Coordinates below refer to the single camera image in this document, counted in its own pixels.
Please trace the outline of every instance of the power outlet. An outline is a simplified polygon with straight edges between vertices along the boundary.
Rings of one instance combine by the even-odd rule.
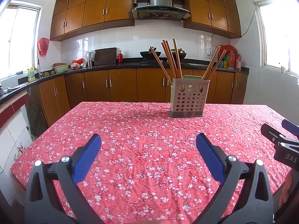
[[[209,55],[209,54],[207,54],[207,56],[206,56],[208,59],[212,59],[213,58],[213,55]]]

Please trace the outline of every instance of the black countertop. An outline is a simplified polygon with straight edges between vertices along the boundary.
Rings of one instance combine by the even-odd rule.
[[[14,95],[20,93],[21,91],[44,81],[51,80],[53,78],[62,76],[62,75],[68,75],[72,73],[78,73],[78,72],[86,72],[86,71],[98,71],[98,70],[108,70],[108,69],[120,69],[120,68],[159,68],[158,63],[146,63],[146,62],[126,62],[128,60],[124,59],[124,62],[121,64],[107,64],[107,65],[99,65],[99,66],[88,66],[84,67],[81,69],[76,69],[76,70],[68,70],[64,71],[62,73],[50,75],[41,79],[37,79],[33,82],[26,83],[24,84],[23,87],[20,87],[10,93],[4,94],[2,97],[0,97],[0,105],[13,97]],[[192,60],[192,59],[184,59],[184,63],[181,64],[181,67],[183,69],[206,69],[209,64],[209,61],[205,60]],[[169,64],[166,62],[163,62],[163,65],[165,68],[169,68]],[[237,70],[231,70],[231,69],[222,69],[222,68],[217,68],[217,71],[226,71],[226,72],[238,72],[238,73],[243,73],[243,74],[249,74],[249,68],[247,67],[241,67],[241,71]]]

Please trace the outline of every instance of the blue gripper pad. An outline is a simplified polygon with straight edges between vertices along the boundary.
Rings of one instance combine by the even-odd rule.
[[[285,128],[288,132],[292,133],[293,135],[297,136],[299,139],[299,127],[292,122],[284,119],[281,123],[281,126]]]
[[[77,185],[82,182],[96,156],[98,155],[102,146],[102,140],[99,135],[94,134],[87,144],[83,147],[79,147],[73,154],[76,155],[76,162],[73,166],[73,181]]]
[[[216,150],[214,149],[214,146],[207,139],[204,133],[200,133],[199,135],[197,135],[196,147],[200,155],[204,159],[205,164],[209,168],[213,178],[216,181],[219,181],[220,184],[223,184],[226,179],[226,175],[225,175],[226,166],[223,164],[221,158],[219,157]]]

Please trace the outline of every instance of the red bottle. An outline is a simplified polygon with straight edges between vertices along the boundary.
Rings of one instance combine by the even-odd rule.
[[[122,63],[123,62],[123,55],[121,53],[121,50],[119,51],[119,54],[118,54],[118,62],[119,63]]]

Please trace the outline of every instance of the red plastic bag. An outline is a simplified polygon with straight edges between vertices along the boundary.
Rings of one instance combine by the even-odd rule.
[[[37,48],[40,56],[46,56],[49,48],[50,40],[47,38],[40,38],[37,42]]]

